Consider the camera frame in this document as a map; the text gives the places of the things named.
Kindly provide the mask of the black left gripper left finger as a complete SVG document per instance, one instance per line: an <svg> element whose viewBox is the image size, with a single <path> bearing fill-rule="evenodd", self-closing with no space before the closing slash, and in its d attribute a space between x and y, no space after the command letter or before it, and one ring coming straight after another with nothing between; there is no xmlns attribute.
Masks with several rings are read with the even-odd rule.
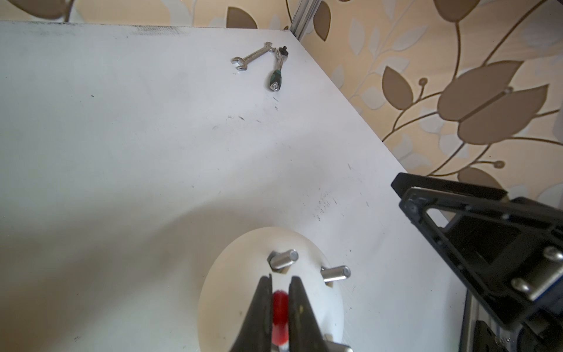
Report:
<svg viewBox="0 0 563 352"><path fill-rule="evenodd" d="M270 352L273 311L272 278L263 276L230 352Z"/></svg>

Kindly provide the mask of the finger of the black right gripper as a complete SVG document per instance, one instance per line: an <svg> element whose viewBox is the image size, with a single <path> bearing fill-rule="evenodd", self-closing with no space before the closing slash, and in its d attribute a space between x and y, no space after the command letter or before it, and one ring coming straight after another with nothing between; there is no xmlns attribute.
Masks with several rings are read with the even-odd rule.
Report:
<svg viewBox="0 0 563 352"><path fill-rule="evenodd" d="M562 318L562 211L487 186L399 173L400 209L498 324Z"/></svg>

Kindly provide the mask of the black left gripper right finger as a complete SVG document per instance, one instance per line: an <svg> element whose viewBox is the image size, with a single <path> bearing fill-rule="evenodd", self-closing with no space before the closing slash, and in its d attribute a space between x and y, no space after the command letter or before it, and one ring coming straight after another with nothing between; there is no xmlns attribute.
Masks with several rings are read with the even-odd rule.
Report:
<svg viewBox="0 0 563 352"><path fill-rule="evenodd" d="M288 331L291 352L328 352L300 277L292 277L288 293Z"/></svg>

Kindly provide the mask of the red screw sleeve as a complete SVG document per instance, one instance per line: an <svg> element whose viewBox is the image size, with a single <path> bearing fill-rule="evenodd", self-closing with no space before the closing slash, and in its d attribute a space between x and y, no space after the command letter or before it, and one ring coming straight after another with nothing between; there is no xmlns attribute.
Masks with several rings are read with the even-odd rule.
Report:
<svg viewBox="0 0 563 352"><path fill-rule="evenodd" d="M278 351L289 351L289 296L283 290L273 293L272 344Z"/></svg>

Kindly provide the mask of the white dome with screws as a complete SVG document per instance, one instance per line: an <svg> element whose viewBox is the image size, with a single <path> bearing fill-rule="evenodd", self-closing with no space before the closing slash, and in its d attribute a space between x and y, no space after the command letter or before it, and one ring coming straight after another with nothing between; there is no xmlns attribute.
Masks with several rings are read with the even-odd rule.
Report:
<svg viewBox="0 0 563 352"><path fill-rule="evenodd" d="M283 271L268 265L271 252L295 249L299 260ZM281 227L263 227L235 239L217 258L202 286L198 305L201 351L228 351L240 331L261 277L271 275L273 289L289 289L293 276L302 279L322 335L343 341L344 307L340 288L326 285L322 267L330 264L308 238Z"/></svg>

